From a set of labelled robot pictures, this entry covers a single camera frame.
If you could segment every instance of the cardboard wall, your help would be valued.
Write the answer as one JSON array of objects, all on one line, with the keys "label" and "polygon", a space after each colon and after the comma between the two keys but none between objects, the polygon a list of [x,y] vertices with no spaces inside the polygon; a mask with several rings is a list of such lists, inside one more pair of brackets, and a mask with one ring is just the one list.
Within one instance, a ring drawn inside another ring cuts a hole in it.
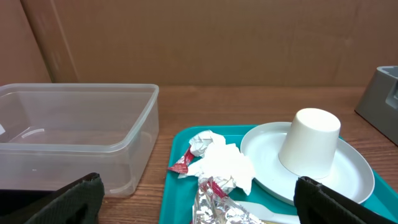
[{"label": "cardboard wall", "polygon": [[364,86],[397,0],[22,0],[56,82]]},{"label": "cardboard wall", "polygon": [[21,2],[0,0],[0,86],[51,82]]}]

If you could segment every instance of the white cup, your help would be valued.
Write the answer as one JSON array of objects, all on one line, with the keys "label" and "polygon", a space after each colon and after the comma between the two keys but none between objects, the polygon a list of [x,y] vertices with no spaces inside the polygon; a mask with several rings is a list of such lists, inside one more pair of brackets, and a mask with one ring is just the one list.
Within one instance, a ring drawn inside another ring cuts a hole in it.
[{"label": "white cup", "polygon": [[279,151],[283,166],[299,176],[321,179],[329,175],[340,133],[339,119],[324,110],[297,112]]}]

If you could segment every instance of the gray box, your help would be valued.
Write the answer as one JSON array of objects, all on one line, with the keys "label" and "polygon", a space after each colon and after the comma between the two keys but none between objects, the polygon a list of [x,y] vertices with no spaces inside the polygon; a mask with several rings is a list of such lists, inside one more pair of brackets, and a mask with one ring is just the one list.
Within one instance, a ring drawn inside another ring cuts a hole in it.
[{"label": "gray box", "polygon": [[355,111],[398,144],[398,66],[377,68]]}]

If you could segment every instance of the crumpled white paper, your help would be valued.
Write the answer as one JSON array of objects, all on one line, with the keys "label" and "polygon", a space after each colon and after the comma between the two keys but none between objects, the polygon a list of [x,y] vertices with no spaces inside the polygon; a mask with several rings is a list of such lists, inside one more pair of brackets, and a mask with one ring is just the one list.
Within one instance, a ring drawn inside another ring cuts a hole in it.
[{"label": "crumpled white paper", "polygon": [[191,175],[198,177],[199,185],[213,177],[225,193],[239,187],[249,195],[255,171],[249,158],[241,154],[235,144],[212,142],[207,146],[203,158],[188,166],[188,173],[180,174],[179,178]]},{"label": "crumpled white paper", "polygon": [[226,144],[224,136],[216,134],[210,130],[202,131],[189,140],[189,144],[191,145],[191,153],[194,156],[203,157],[210,143],[217,145]]}]

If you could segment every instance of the container rim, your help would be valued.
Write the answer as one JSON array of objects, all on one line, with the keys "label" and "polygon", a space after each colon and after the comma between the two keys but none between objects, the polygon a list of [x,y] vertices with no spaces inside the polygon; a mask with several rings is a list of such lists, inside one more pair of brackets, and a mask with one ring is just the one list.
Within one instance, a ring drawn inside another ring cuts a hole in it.
[{"label": "container rim", "polygon": [[[159,87],[156,84],[115,84],[115,83],[21,83],[21,84],[8,84],[0,86],[0,91],[6,90],[13,87],[82,87],[82,88],[98,88],[98,87],[129,87],[129,88],[153,88],[154,91],[152,96],[149,98],[145,108],[137,118],[130,131],[126,134],[126,137],[120,142],[112,145],[92,145],[92,144],[21,144],[21,143],[0,143],[0,154],[3,153],[32,153],[32,151],[49,152],[51,154],[59,154],[63,152],[81,152],[84,154],[96,154],[103,156],[111,152],[118,152],[119,150],[126,147],[138,133],[138,130],[144,124],[144,121],[148,117],[149,112],[153,108],[157,96],[159,94]],[[55,147],[62,146],[62,150],[54,151]]]}]

